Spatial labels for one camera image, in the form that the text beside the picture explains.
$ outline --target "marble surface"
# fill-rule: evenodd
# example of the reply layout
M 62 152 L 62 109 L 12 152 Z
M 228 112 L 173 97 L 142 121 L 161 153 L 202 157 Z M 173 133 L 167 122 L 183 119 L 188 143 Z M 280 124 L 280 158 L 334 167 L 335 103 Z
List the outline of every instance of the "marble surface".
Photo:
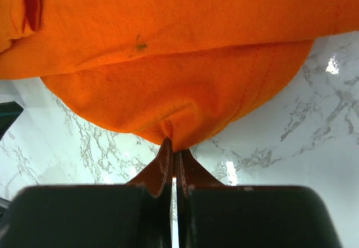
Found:
M 0 81 L 25 110 L 0 142 L 0 197 L 28 185 L 124 183 L 158 146 L 71 112 L 39 79 Z M 344 247 L 359 247 L 359 33 L 321 38 L 274 99 L 192 148 L 229 185 L 305 185 L 324 200 Z

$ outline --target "orange garment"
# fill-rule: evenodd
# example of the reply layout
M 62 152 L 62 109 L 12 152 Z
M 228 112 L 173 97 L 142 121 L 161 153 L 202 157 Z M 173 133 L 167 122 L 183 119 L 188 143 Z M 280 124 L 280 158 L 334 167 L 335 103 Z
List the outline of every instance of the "orange garment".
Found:
M 0 78 L 41 76 L 81 117 L 181 150 L 281 91 L 315 38 L 359 29 L 359 0 L 1 0 L 0 17 Z

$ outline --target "black object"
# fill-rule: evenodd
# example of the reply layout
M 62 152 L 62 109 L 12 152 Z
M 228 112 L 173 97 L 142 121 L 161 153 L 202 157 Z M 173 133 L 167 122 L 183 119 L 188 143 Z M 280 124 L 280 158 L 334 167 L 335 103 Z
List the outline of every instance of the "black object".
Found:
M 15 101 L 0 103 L 0 140 L 23 110 Z
M 25 189 L 0 223 L 0 247 L 171 247 L 172 177 L 180 247 L 340 247 L 312 190 L 225 186 L 169 140 L 126 185 Z
M 9 205 L 10 205 L 10 201 L 0 198 L 0 221 L 7 208 L 9 208 Z

